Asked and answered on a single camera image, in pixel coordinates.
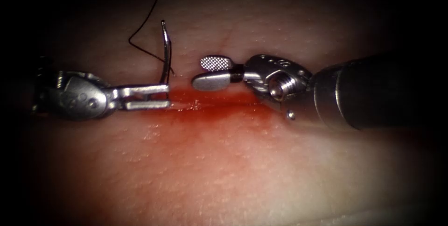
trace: red blood stain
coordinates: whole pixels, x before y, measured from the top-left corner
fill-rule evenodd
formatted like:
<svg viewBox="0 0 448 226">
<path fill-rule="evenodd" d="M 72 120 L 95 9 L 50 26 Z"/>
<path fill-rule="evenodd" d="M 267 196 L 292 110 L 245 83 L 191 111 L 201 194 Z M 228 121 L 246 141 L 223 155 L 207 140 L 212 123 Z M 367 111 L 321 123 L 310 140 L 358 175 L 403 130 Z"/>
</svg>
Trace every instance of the red blood stain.
<svg viewBox="0 0 448 226">
<path fill-rule="evenodd" d="M 277 114 L 261 104 L 250 92 L 200 92 L 194 89 L 174 89 L 169 93 L 172 106 L 169 109 L 142 112 L 143 117 L 158 118 L 175 122 L 213 122 L 242 113 L 246 117 L 267 119 Z"/>
</svg>

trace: black suture thread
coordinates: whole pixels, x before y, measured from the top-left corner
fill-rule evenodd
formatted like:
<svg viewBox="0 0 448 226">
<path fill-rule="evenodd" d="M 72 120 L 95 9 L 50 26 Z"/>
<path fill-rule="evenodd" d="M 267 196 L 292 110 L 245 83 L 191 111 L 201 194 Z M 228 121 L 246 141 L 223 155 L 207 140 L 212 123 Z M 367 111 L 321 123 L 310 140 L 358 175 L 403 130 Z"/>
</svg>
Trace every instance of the black suture thread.
<svg viewBox="0 0 448 226">
<path fill-rule="evenodd" d="M 151 55 L 152 57 L 158 59 L 158 60 L 161 61 L 161 62 L 164 62 L 164 60 L 163 60 L 162 58 L 158 57 L 157 55 L 155 55 L 155 54 L 153 54 L 153 53 L 151 53 L 151 52 L 149 52 L 149 51 L 146 51 L 146 50 L 144 50 L 143 48 L 141 48 L 141 47 L 137 46 L 136 44 L 132 43 L 132 38 L 133 38 L 138 32 L 140 32 L 140 30 L 143 28 L 143 26 L 145 26 L 146 22 L 148 21 L 149 16 L 151 16 L 151 14 L 153 13 L 153 10 L 154 10 L 155 5 L 157 4 L 157 1 L 158 1 L 158 0 L 155 0 L 155 1 L 154 1 L 153 6 L 151 7 L 151 10 L 149 10 L 149 13 L 148 13 L 148 15 L 146 16 L 145 20 L 144 20 L 143 23 L 140 25 L 140 27 L 139 27 L 139 28 L 138 28 L 138 29 L 137 29 L 137 30 L 136 30 L 136 31 L 135 31 L 135 32 L 128 38 L 127 42 L 128 42 L 131 46 L 135 47 L 136 49 L 138 49 L 138 50 L 140 50 L 140 51 L 142 51 L 142 52 L 144 52 L 144 53 L 146 53 L 146 54 Z M 175 73 L 174 73 L 174 70 L 171 68 L 171 64 L 170 64 L 169 69 L 170 69 L 170 71 L 171 71 L 173 74 L 175 74 Z"/>
</svg>

